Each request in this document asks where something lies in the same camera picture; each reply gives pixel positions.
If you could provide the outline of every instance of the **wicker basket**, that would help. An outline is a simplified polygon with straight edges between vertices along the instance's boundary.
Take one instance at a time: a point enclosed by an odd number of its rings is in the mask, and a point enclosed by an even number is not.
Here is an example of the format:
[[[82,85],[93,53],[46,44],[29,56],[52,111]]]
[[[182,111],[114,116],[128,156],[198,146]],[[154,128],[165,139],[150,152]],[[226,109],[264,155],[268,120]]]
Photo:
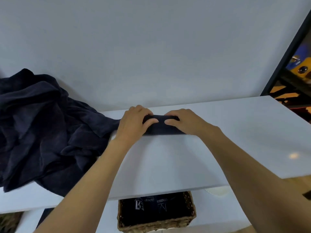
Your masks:
[[[118,230],[124,233],[146,233],[149,231],[157,231],[159,229],[168,229],[172,227],[186,227],[190,222],[196,218],[196,209],[193,204],[193,199],[190,191],[183,192],[186,206],[191,211],[191,216],[184,216],[176,219],[167,219],[164,221],[150,222],[144,224],[137,224],[133,226],[124,226],[122,223],[122,200],[119,200],[118,207]]]

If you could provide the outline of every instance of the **person's right arm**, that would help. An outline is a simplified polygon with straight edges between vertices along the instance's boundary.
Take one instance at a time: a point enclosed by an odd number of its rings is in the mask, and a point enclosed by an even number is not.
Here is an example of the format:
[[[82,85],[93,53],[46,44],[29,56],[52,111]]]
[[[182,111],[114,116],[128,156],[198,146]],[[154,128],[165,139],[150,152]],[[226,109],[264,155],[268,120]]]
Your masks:
[[[198,136],[222,168],[237,200],[258,233],[311,232],[311,202],[239,148],[219,127],[188,109],[170,111],[165,123]]]

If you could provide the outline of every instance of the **gray wall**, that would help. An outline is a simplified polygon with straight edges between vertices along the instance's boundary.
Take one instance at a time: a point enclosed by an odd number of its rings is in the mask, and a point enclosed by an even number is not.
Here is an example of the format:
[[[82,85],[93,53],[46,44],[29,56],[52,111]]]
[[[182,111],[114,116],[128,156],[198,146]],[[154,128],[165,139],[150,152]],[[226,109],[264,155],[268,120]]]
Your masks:
[[[259,96],[311,0],[0,0],[0,69],[97,110]]]

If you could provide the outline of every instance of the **bare skin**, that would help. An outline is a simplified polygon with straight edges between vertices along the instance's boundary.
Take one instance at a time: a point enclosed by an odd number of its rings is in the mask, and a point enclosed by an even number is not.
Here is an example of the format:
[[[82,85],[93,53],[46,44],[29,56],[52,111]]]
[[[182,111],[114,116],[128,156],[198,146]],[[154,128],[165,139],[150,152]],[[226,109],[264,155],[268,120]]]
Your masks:
[[[96,231],[126,153],[151,124],[158,122],[150,119],[142,125],[147,114],[152,112],[141,105],[124,114],[116,138],[35,233]],[[198,136],[212,152],[258,233],[311,232],[311,203],[234,144],[220,128],[191,110],[170,111],[166,115],[180,119],[166,120],[166,124]]]

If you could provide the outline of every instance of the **forearm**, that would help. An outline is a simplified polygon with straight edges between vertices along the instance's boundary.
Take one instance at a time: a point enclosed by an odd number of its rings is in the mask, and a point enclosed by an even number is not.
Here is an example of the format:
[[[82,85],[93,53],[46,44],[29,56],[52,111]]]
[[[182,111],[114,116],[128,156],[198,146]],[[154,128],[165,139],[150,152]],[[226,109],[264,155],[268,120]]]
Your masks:
[[[95,232],[114,178],[129,148],[124,142],[112,140],[35,233]]]
[[[214,155],[243,211],[258,232],[311,232],[310,203],[249,156],[220,129],[200,138]]]

